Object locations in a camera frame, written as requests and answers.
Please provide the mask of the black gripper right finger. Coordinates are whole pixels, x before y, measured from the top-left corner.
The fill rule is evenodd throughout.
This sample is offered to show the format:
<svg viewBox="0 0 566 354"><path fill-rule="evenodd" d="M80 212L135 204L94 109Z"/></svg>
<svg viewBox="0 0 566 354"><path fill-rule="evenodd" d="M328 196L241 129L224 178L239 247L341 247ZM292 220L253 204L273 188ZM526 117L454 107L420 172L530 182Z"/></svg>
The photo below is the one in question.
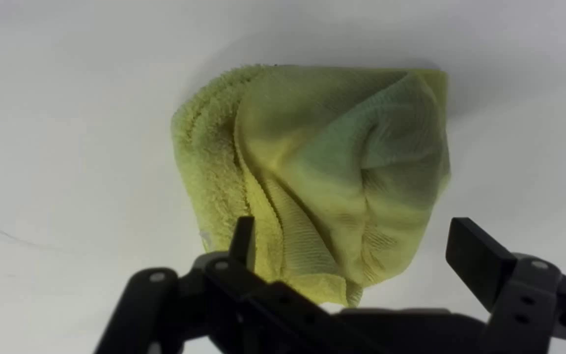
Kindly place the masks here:
<svg viewBox="0 0 566 354"><path fill-rule="evenodd" d="M454 218L448 229L446 263L491 308L514 269L514 255L471 218Z"/></svg>

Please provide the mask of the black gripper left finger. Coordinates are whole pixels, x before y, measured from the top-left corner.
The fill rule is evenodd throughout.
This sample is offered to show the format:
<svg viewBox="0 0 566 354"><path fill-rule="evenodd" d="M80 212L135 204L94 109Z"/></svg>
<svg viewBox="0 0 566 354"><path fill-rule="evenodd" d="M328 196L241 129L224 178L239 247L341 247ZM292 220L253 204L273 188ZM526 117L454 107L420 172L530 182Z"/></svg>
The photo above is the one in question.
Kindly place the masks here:
<svg viewBox="0 0 566 354"><path fill-rule="evenodd" d="M253 223L251 216L239 216L229 243L229 255L247 269L253 267Z"/></svg>

